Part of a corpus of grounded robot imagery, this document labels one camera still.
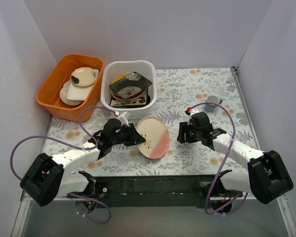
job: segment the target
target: orange bin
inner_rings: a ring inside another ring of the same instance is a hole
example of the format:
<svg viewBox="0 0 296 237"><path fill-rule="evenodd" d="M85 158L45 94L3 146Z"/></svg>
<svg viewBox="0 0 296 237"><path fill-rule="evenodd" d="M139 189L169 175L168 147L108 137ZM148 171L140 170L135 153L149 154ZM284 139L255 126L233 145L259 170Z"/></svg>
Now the orange bin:
<svg viewBox="0 0 296 237"><path fill-rule="evenodd" d="M71 73L82 67L98 69L98 78L82 104L78 106L67 105L60 99L59 92L63 88L63 85L70 80ZM82 54L66 55L60 59L44 82L36 95L36 100L39 104L47 108L53 116L78 122L81 112L88 107L95 106L100 98L103 70L104 62L100 58ZM93 110L85 112L81 121L88 121L92 112Z"/></svg>

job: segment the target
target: table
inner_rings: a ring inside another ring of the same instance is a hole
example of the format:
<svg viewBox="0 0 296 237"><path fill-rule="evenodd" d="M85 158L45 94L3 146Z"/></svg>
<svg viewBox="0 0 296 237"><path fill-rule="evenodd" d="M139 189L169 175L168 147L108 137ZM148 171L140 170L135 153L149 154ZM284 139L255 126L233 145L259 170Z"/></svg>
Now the table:
<svg viewBox="0 0 296 237"><path fill-rule="evenodd" d="M152 108L152 116L156 116L168 126L170 147L164 157L157 160L145 158L136 146L115 146L112 152L100 161L91 162L78 167L73 172L85 170L93 176L136 176L136 175L192 175L215 174L223 160L223 154L214 152L202 144L180 144L177 142L179 122L187 121L184 113L187 107L205 102L208 95L216 95L223 99L222 105L228 109L236 125L236 139L253 148L257 147L247 113L239 96L239 91L230 68L206 69L171 69L156 70L158 81L158 97ZM217 108L208 113L211 123L229 134L232 127L227 114ZM83 126L91 133L102 129L110 112L95 109L90 120ZM79 124L58 118L52 118L48 136L65 142L82 145L89 136ZM69 147L47 140L43 152L48 155L63 153ZM238 163L228 159L226 169L245 172Z"/></svg>

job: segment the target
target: gray mug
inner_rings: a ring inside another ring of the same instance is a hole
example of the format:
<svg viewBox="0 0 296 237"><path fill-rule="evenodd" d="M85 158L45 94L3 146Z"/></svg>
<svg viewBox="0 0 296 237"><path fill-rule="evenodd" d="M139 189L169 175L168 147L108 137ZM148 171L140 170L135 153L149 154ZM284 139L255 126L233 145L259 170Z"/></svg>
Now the gray mug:
<svg viewBox="0 0 296 237"><path fill-rule="evenodd" d="M218 98L215 95L210 95L207 97L206 102L210 102L210 103L215 103L215 104L221 104L222 103L222 99ZM207 112L212 112L214 111L214 109L216 108L216 105L211 105L211 104L205 104L205 110Z"/></svg>

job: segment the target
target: white bin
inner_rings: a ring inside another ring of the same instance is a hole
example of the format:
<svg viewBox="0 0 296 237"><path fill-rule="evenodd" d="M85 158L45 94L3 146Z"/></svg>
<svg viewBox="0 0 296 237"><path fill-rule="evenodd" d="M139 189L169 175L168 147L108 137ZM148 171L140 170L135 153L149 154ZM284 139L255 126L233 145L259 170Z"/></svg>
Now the white bin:
<svg viewBox="0 0 296 237"><path fill-rule="evenodd" d="M150 103L147 106L141 108L131 109L118 109L109 106L111 101L110 84L113 80L121 74L137 72L152 82L152 85L148 88L148 95L150 96ZM112 62L108 64L103 72L102 87L101 87L101 102L106 108L114 111L130 113L129 119L142 119L151 115L151 107L157 99L157 79L156 69L154 65L148 61L125 61L125 62Z"/></svg>

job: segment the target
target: plastic bin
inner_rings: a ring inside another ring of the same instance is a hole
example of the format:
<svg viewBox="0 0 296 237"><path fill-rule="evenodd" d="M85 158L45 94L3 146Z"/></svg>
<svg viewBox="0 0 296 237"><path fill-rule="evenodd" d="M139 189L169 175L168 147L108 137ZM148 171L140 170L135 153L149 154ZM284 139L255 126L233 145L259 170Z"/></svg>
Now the plastic bin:
<svg viewBox="0 0 296 237"><path fill-rule="evenodd" d="M148 95L151 98L150 103L147 106L141 108L129 108L119 109L109 106L111 101L111 92L109 85L113 80L121 74L138 72L148 80L152 82L152 85L148 88ZM102 88L101 88L101 101L105 107L111 110L130 113L129 119L142 119L151 115L152 105L157 99L157 79L156 69L154 65L148 61L125 61L125 62L112 62L108 64L103 73Z"/></svg>
<svg viewBox="0 0 296 237"><path fill-rule="evenodd" d="M62 102L59 92L65 82L70 80L71 73L81 67L98 69L99 75L85 101L79 106L69 106ZM97 104L100 98L103 70L104 62L100 58L82 54L66 55L60 59L44 82L36 94L36 100L39 104L47 108L53 116L77 122L82 111ZM85 112L81 121L88 121L92 112L93 110Z"/></svg>

